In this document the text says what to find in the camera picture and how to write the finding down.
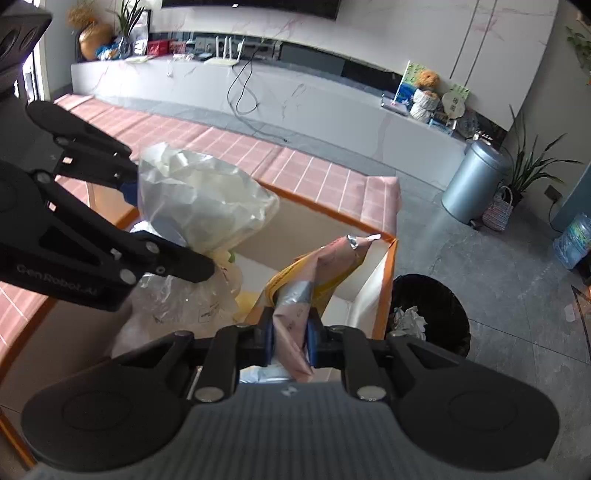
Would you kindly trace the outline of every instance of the grey tile floor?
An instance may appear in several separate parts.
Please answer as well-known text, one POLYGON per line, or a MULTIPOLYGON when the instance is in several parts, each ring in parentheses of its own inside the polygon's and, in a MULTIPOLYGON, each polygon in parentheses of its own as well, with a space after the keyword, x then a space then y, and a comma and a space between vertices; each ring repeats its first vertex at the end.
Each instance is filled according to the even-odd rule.
MULTIPOLYGON (((396 276, 432 276, 470 318, 469 359, 546 393, 560 414, 548 459, 565 478, 591 478, 591 365, 571 286, 589 295, 551 247, 555 233, 518 207, 504 233, 475 231, 441 206, 441 192, 397 172, 402 187, 396 276)), ((580 301, 583 316, 590 305, 580 301)))

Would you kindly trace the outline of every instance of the trash bag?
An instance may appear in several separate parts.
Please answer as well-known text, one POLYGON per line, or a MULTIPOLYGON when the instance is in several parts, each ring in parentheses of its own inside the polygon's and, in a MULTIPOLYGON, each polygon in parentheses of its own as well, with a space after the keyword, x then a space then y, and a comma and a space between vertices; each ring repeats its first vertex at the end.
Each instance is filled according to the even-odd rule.
POLYGON ((147 230, 207 255, 216 268, 197 284, 143 276, 131 294, 134 312, 116 338, 113 356, 176 330, 203 338, 232 325, 242 272, 228 250, 271 220, 279 198, 233 165, 162 143, 141 155, 138 207, 144 221, 133 231, 147 230))

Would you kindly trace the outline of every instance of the black trash can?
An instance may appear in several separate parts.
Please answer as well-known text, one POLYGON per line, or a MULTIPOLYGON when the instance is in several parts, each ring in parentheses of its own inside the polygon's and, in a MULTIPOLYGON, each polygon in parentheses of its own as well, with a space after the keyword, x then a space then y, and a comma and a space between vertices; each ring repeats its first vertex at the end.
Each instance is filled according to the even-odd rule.
MULTIPOLYGON (((425 319, 425 337, 445 350, 466 357, 470 351, 470 324, 462 304, 443 283, 424 275, 402 275, 392 287, 392 311, 399 307, 407 310, 418 307, 417 313, 425 319)), ((392 330, 388 319, 386 334, 392 330)))

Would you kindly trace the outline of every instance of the black device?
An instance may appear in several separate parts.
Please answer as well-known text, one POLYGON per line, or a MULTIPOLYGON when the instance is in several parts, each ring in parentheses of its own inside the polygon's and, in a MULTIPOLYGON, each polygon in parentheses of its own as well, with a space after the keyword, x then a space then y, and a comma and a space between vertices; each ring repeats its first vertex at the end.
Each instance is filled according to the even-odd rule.
POLYGON ((276 8, 336 20, 341 0, 163 0, 162 7, 195 7, 217 5, 227 7, 276 8))
POLYGON ((131 149, 51 102, 14 96, 22 63, 51 15, 17 1, 0 16, 0 280, 51 297, 117 310, 146 273, 192 282, 213 261, 147 232, 119 230, 54 181, 125 190, 131 149))
POLYGON ((549 478, 558 414, 535 388, 315 310, 310 363, 341 382, 239 384, 271 360, 272 329, 267 308, 213 339, 176 332, 38 393, 22 412, 30 478, 549 478))

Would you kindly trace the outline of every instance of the pedal bin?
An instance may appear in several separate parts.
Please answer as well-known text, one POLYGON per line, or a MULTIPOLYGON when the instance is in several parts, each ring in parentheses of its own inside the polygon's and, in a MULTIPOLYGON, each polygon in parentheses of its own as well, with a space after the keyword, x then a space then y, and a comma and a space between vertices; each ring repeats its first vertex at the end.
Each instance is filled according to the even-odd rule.
POLYGON ((483 141, 472 142, 466 156, 441 198, 452 217, 465 224, 482 216, 499 184, 508 180, 509 159, 483 141))

